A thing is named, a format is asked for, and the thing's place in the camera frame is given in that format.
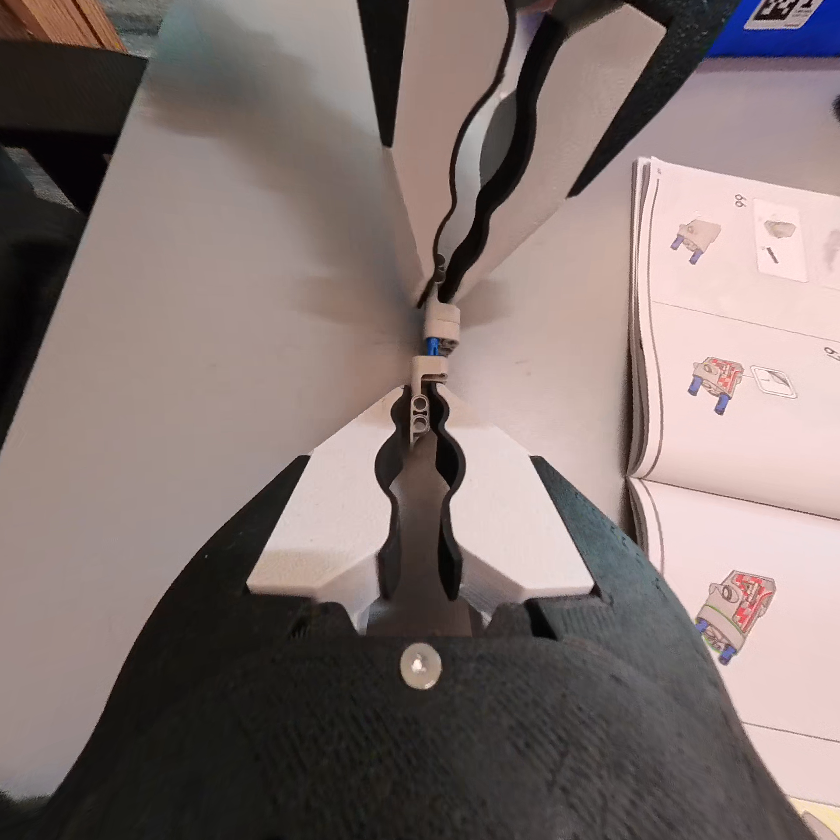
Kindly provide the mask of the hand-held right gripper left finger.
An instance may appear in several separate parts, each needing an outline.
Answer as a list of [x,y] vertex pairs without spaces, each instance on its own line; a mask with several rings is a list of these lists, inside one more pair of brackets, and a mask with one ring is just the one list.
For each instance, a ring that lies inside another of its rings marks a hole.
[[316,447],[247,579],[256,595],[340,604],[364,634],[401,576],[398,499],[410,388],[386,393]]

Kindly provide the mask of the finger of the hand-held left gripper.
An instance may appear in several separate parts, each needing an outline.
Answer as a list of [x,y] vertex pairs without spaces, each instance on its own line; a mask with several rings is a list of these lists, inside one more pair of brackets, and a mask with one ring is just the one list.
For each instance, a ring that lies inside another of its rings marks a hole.
[[497,74],[508,32],[502,1],[408,3],[394,136],[383,154],[396,285],[410,309],[434,273],[459,132]]
[[574,192],[666,40],[641,3],[530,3],[454,152],[443,301],[455,303]]

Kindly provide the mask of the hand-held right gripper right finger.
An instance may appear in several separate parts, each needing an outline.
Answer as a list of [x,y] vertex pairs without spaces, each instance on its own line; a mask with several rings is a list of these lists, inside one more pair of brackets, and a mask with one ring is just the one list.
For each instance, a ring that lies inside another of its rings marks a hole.
[[594,581],[525,447],[443,385],[429,388],[447,486],[437,567],[447,598],[487,627],[499,606],[586,596]]

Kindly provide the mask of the grey angled toy brick beam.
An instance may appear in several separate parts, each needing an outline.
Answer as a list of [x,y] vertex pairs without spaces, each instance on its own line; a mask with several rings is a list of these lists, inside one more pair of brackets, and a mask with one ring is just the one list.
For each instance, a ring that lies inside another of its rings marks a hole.
[[411,402],[409,418],[409,446],[430,428],[430,400],[427,394],[431,384],[444,384],[448,379],[448,357],[444,355],[417,355],[413,357],[411,376]]

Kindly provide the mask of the grey printed toy brick assembly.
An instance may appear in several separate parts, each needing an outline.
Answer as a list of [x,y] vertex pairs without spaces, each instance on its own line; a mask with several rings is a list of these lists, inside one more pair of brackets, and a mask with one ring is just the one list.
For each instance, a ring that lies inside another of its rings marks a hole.
[[445,269],[445,258],[436,255],[433,275],[422,295],[423,337],[426,356],[448,357],[459,346],[459,308],[438,299],[439,288],[445,279]]

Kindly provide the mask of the grey desk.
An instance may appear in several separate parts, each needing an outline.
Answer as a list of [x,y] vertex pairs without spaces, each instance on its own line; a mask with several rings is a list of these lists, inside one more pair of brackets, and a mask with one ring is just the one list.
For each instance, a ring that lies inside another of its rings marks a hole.
[[[637,156],[838,194],[838,59],[711,59],[464,301],[455,392],[630,523]],[[176,2],[2,450],[2,791],[52,793],[157,602],[417,338],[354,2]]]

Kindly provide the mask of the blue plastic bin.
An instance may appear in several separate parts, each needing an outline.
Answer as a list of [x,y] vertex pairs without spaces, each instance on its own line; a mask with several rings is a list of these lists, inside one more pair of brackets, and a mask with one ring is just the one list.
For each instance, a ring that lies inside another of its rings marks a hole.
[[804,27],[796,30],[745,30],[759,1],[741,1],[707,52],[707,58],[839,56],[839,1],[822,1]]

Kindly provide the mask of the black white marker tag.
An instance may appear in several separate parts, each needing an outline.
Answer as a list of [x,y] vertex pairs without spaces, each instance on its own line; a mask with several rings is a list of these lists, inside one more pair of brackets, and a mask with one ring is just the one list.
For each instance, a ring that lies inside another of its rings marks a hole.
[[805,26],[823,1],[759,1],[745,30],[796,30]]

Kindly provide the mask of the open building instruction booklet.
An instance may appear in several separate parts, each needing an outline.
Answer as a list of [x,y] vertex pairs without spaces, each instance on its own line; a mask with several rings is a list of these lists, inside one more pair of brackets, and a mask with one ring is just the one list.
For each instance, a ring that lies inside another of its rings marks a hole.
[[838,197],[633,173],[637,534],[789,796],[839,803]]

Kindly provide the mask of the black furniture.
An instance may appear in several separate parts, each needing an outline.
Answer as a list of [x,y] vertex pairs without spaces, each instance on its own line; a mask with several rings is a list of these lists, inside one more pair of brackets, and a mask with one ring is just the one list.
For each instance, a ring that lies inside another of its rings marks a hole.
[[148,60],[38,41],[1,43],[1,142],[26,150],[89,215]]

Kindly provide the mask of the wooden furniture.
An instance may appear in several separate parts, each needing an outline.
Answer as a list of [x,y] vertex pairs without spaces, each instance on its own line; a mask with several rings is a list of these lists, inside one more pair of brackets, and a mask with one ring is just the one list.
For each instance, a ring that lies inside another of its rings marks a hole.
[[2,1],[1,40],[128,52],[99,1]]

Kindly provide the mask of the yellow paper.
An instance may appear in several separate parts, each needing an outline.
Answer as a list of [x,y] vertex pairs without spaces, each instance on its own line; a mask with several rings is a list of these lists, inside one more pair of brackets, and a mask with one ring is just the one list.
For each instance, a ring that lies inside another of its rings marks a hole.
[[815,839],[839,839],[839,806],[789,797]]

